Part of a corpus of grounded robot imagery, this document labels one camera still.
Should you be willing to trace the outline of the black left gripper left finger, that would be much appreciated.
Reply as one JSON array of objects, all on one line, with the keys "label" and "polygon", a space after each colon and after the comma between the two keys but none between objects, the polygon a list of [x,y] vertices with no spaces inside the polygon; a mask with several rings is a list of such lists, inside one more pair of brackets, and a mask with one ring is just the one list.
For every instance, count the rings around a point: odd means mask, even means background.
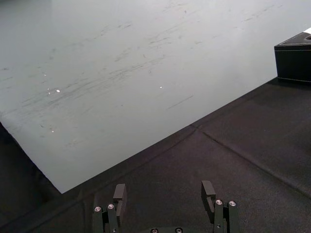
[{"label": "black left gripper left finger", "polygon": [[127,203],[126,184],[116,185],[113,201],[93,209],[93,233],[120,233]]}]

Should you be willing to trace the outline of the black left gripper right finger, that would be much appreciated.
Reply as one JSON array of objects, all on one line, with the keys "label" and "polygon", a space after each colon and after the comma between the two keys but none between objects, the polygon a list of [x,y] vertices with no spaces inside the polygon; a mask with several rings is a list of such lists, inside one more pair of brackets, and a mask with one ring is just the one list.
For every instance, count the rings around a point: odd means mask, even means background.
[{"label": "black left gripper right finger", "polygon": [[239,232],[238,205],[234,200],[218,199],[210,181],[201,181],[201,199],[214,233]]}]

